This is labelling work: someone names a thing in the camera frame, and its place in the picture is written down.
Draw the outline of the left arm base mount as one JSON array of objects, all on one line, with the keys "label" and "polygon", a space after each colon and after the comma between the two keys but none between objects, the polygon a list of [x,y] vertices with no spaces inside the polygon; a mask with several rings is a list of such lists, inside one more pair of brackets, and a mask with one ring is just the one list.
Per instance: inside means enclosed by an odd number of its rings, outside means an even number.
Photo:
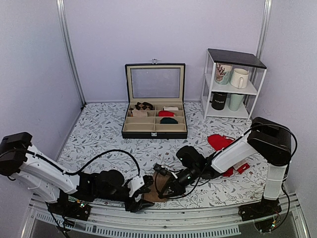
[{"label": "left arm base mount", "polygon": [[69,195],[59,190],[59,197],[56,202],[48,203],[48,211],[61,215],[64,218],[73,218],[81,221],[88,221],[91,206],[82,201],[70,201]]}]

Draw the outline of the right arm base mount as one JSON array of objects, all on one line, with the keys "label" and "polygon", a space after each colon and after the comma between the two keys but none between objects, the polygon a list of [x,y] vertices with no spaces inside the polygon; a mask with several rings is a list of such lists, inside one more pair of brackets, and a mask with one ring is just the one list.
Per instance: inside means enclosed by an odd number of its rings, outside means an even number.
[{"label": "right arm base mount", "polygon": [[281,191],[284,191],[283,184],[273,187],[266,185],[259,202],[239,207],[238,214],[242,218],[242,221],[259,219],[280,213],[282,211],[279,203],[279,194]]}]

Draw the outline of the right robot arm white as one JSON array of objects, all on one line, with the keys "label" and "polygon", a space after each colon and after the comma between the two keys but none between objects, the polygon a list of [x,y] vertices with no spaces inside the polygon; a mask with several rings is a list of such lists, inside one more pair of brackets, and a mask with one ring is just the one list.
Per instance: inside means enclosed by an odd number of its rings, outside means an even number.
[{"label": "right robot arm white", "polygon": [[186,187],[199,179],[215,179],[242,160],[260,154],[268,163],[263,200],[256,206],[260,216],[275,209],[275,200],[284,180],[287,167],[295,152],[291,141],[295,136],[287,128],[261,117],[253,119],[251,127],[228,146],[204,157],[193,146],[184,146],[176,153],[185,170],[171,176],[158,191],[160,199],[187,196]]}]

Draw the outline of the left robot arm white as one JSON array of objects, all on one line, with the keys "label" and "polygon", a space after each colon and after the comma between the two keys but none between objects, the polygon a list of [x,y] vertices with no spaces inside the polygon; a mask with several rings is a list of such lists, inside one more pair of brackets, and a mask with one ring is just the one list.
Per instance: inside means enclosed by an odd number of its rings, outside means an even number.
[{"label": "left robot arm white", "polygon": [[49,205],[63,215],[70,215],[73,203],[68,196],[80,201],[95,199],[124,202],[125,210],[138,212],[154,206],[140,194],[149,193],[153,184],[151,176],[136,175],[126,180],[118,170],[85,173],[83,166],[73,172],[40,152],[32,144],[32,135],[20,132],[5,136],[0,143],[0,173],[11,180],[18,179],[28,190],[40,195]]}]

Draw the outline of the tan ribbed sock pair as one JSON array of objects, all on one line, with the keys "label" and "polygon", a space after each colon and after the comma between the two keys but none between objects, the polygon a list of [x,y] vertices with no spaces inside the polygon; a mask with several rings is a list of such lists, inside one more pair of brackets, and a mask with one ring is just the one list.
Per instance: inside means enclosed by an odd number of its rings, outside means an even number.
[{"label": "tan ribbed sock pair", "polygon": [[165,186],[165,184],[167,183],[168,179],[170,178],[170,175],[161,175],[158,174],[157,172],[154,172],[153,174],[153,179],[154,179],[154,183],[150,186],[150,192],[149,193],[145,193],[141,196],[142,199],[149,201],[149,202],[153,202],[153,203],[163,203],[166,202],[168,199],[163,198],[160,199],[158,197],[158,192],[156,190],[156,188],[161,191],[163,189],[163,187]]}]

